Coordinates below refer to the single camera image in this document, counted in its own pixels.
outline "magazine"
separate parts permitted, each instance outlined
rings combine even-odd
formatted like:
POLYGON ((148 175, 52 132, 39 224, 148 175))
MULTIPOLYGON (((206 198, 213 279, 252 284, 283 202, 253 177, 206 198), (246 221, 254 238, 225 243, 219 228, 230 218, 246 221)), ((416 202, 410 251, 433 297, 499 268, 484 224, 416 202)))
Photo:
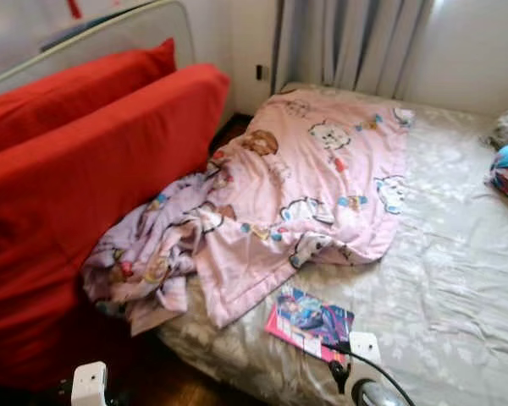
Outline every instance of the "magazine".
POLYGON ((327 362, 345 356, 323 343, 348 342, 354 314, 290 286, 281 288, 265 331, 327 362))

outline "dark wood floor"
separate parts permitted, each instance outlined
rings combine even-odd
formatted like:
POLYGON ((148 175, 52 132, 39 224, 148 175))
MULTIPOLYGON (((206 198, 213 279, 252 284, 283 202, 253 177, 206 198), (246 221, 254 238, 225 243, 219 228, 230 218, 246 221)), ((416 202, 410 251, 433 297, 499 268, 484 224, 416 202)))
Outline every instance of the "dark wood floor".
POLYGON ((235 114, 218 132, 211 143, 211 153, 215 152, 222 145, 228 144, 233 138, 245 133, 251 116, 235 114))
POLYGON ((129 392, 130 405, 140 406, 263 406, 243 392, 214 381, 182 362, 157 338, 145 344, 145 355, 110 388, 129 392))

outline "red pillow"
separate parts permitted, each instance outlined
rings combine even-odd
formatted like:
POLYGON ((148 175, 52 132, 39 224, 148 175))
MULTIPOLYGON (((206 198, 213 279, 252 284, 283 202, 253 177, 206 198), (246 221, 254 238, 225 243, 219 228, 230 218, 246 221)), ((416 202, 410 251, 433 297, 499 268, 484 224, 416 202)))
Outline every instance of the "red pillow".
POLYGON ((116 53, 0 95, 0 151, 96 111, 176 70, 174 40, 116 53))
POLYGON ((80 308, 79 268, 117 220, 204 166, 228 86, 190 66, 0 153, 1 385, 41 389, 124 349, 80 308))

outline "gray curtain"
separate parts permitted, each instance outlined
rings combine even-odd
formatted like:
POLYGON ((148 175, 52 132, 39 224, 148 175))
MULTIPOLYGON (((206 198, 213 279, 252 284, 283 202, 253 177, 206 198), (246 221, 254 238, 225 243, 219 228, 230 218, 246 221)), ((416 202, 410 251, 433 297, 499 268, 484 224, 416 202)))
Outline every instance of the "gray curtain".
POLYGON ((290 81, 393 97, 425 0, 282 0, 274 89, 290 81))

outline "black cable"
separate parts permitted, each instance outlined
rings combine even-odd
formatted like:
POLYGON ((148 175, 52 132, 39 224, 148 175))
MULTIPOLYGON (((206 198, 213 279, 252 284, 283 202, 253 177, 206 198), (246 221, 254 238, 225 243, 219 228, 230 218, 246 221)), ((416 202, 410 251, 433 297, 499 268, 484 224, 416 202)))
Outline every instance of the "black cable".
POLYGON ((384 375, 386 377, 386 379, 388 381, 391 382, 391 384, 395 387, 395 389, 397 389, 399 391, 401 396, 408 402, 408 404, 410 404, 410 406, 416 406, 414 404, 414 402, 412 402, 412 399, 410 399, 408 397, 408 394, 405 392, 405 390, 402 387, 400 387, 399 384, 397 383, 397 381, 395 379, 393 379, 391 376, 389 376, 389 374, 385 370, 383 370, 382 367, 374 364, 372 361, 368 360, 367 358, 363 358, 361 355, 352 353, 351 351, 345 351, 344 354, 350 355, 350 357, 357 358, 360 361, 363 361, 365 364, 371 365, 375 370, 380 372, 382 375, 384 375))
POLYGON ((400 395, 408 402, 408 404, 410 404, 410 406, 416 406, 416 404, 414 402, 412 402, 412 399, 410 399, 408 397, 408 394, 405 392, 405 390, 400 387, 400 385, 397 383, 397 381, 395 379, 393 379, 391 376, 389 376, 389 374, 384 370, 382 369, 382 367, 374 364, 371 360, 367 359, 367 358, 363 358, 361 355, 358 355, 358 354, 355 354, 355 353, 352 353, 348 348, 350 346, 350 343, 337 343, 337 345, 327 345, 327 344, 324 344, 326 347, 328 348, 331 348, 333 350, 336 350, 336 351, 339 351, 340 353, 344 354, 344 355, 350 355, 350 357, 354 357, 354 358, 357 358, 359 359, 360 361, 363 361, 365 364, 367 365, 370 365, 372 366, 375 370, 377 370, 378 372, 380 372, 382 375, 384 375, 384 377, 391 382, 391 384, 395 387, 395 389, 397 389, 400 393, 400 395))

